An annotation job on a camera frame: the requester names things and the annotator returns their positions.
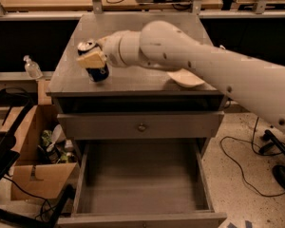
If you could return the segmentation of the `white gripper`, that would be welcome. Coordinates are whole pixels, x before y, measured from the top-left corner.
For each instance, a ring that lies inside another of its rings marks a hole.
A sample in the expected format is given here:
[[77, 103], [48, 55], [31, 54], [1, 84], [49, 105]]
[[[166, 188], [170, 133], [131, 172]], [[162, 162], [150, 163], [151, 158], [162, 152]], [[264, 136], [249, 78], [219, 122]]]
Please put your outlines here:
[[124, 62], [120, 54], [121, 39], [120, 33], [98, 39], [97, 43], [103, 47], [103, 52], [93, 51], [79, 56], [77, 58], [79, 66], [82, 68], [102, 68], [105, 63], [108, 63], [112, 67], [123, 67]]

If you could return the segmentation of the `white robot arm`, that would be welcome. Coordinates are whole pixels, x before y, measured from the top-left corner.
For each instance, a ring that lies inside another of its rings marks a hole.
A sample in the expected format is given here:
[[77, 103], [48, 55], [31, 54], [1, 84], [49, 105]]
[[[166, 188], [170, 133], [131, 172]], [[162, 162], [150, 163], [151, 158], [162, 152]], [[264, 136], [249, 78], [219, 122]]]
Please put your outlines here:
[[184, 68], [285, 133], [285, 66], [204, 45], [164, 21], [114, 32], [98, 43], [77, 58], [80, 67]]

